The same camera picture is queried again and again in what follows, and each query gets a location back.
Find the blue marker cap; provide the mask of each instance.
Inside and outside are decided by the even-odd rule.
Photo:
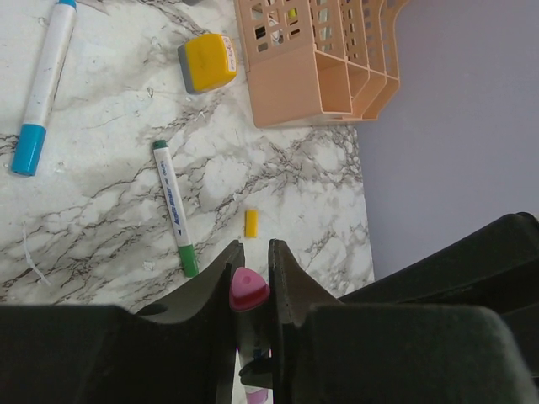
[[[75,9],[77,9],[77,3],[75,0],[59,0],[58,4],[67,4]]]
[[[22,126],[11,171],[27,177],[35,175],[46,133],[47,129],[41,125],[24,124]]]

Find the peach plastic basket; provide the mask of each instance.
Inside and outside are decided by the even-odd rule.
[[[254,123],[376,120],[399,87],[408,0],[234,0]]]

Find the marble table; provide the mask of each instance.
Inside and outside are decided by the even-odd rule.
[[[54,2],[6,2],[0,13],[1,302],[135,311],[187,280],[152,157],[156,139],[171,147],[201,268],[239,239],[247,265],[265,274],[268,241],[279,238],[334,295],[372,281],[355,130],[256,129],[241,69],[222,89],[185,92],[178,46],[205,32],[238,45],[232,0],[80,0],[38,173],[12,175]],[[244,240],[252,208],[259,237]]]

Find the yellow object in basket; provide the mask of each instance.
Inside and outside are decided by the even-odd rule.
[[[204,34],[179,48],[179,62],[189,93],[204,93],[228,84],[237,75],[237,57],[232,40],[219,34]]]
[[[245,211],[245,237],[256,238],[259,234],[259,212],[257,210]]]

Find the gray floor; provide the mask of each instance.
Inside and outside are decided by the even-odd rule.
[[[376,277],[539,212],[539,2],[411,0],[402,87],[358,125]]]

